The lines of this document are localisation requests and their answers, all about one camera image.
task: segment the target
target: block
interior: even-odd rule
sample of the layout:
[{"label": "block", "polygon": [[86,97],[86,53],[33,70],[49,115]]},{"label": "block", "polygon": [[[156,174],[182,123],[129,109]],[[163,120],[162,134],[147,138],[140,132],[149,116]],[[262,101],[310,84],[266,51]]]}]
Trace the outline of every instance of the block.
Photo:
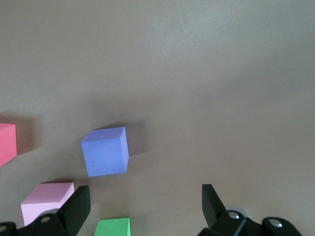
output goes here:
[{"label": "block", "polygon": [[89,177],[127,172],[129,152],[124,127],[92,130],[81,147]]},{"label": "block", "polygon": [[100,220],[94,236],[131,236],[129,218]]},{"label": "block", "polygon": [[73,183],[41,183],[21,204],[24,225],[45,211],[61,208],[73,193]]},{"label": "block", "polygon": [[0,167],[16,156],[15,125],[0,123]]}]

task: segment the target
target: green cube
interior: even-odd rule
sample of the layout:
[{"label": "green cube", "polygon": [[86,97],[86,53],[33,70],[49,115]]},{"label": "green cube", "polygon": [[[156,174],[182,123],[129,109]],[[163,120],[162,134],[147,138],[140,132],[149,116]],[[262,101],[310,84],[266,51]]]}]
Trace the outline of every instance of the green cube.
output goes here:
[{"label": "green cube", "polygon": [[100,220],[94,236],[131,236],[130,219]]}]

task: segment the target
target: beige table surface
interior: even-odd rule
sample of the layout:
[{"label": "beige table surface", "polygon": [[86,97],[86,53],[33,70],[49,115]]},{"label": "beige table surface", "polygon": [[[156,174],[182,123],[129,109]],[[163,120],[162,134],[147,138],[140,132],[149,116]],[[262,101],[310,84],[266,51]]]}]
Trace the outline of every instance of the beige table surface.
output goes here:
[{"label": "beige table surface", "polygon": [[[41,182],[91,188],[133,236],[195,236],[201,184],[315,235],[315,1],[2,0],[0,221]],[[80,141],[124,125],[127,174],[88,178]]]}]

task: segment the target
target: metal screw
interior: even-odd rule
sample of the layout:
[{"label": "metal screw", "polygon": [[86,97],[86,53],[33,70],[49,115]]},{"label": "metal screw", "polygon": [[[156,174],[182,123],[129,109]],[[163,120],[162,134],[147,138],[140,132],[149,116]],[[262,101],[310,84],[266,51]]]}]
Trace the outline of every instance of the metal screw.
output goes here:
[{"label": "metal screw", "polygon": [[277,227],[277,228],[281,228],[282,224],[279,220],[277,219],[269,219],[270,224],[272,224],[273,226]]},{"label": "metal screw", "polygon": [[50,220],[50,217],[49,217],[49,216],[46,216],[46,217],[42,218],[42,219],[40,220],[40,222],[41,222],[41,223],[46,223],[46,222],[48,222],[49,220]]},{"label": "metal screw", "polygon": [[2,225],[2,226],[0,226],[0,232],[3,232],[3,231],[5,231],[6,230],[6,226],[5,225]]},{"label": "metal screw", "polygon": [[234,211],[229,211],[229,212],[228,212],[228,215],[229,215],[232,219],[239,219],[239,218],[240,218],[240,216],[239,216],[236,212],[234,212]]}]

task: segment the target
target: blue cube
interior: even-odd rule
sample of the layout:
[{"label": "blue cube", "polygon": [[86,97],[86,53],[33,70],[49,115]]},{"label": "blue cube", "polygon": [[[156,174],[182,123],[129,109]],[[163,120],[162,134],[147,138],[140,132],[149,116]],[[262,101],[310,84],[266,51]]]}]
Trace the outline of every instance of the blue cube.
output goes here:
[{"label": "blue cube", "polygon": [[124,127],[92,130],[81,147],[89,177],[127,172],[129,152]]}]

